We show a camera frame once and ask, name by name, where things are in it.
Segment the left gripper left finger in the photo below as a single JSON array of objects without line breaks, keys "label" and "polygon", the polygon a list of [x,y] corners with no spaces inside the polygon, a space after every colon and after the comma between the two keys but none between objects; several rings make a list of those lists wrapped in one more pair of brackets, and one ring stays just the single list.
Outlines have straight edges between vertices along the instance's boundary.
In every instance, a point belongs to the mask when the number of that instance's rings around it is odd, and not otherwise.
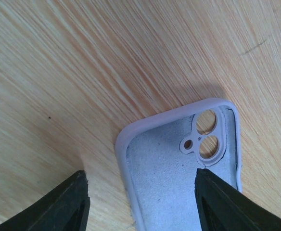
[{"label": "left gripper left finger", "polygon": [[84,231],[89,208],[86,172],[79,170],[33,205],[0,224],[0,231]]}]

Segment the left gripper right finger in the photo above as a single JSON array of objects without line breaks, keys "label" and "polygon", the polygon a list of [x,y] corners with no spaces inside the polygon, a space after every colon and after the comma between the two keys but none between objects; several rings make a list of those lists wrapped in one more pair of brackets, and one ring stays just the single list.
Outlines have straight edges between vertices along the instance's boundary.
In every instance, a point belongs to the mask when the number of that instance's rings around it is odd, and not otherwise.
[{"label": "left gripper right finger", "polygon": [[209,169],[197,169],[195,198],[203,231],[281,231],[281,218]]}]

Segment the lavender phone case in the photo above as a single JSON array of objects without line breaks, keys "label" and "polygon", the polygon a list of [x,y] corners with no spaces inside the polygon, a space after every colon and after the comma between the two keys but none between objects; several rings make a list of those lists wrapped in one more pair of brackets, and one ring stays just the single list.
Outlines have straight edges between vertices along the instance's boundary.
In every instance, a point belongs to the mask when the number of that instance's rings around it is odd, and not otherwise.
[{"label": "lavender phone case", "polygon": [[[216,115],[209,136],[218,140],[210,158],[200,154],[205,135],[196,126],[207,110]],[[199,168],[242,190],[239,112],[225,99],[208,98],[133,122],[117,136],[115,154],[139,231],[201,229],[194,193]]]}]

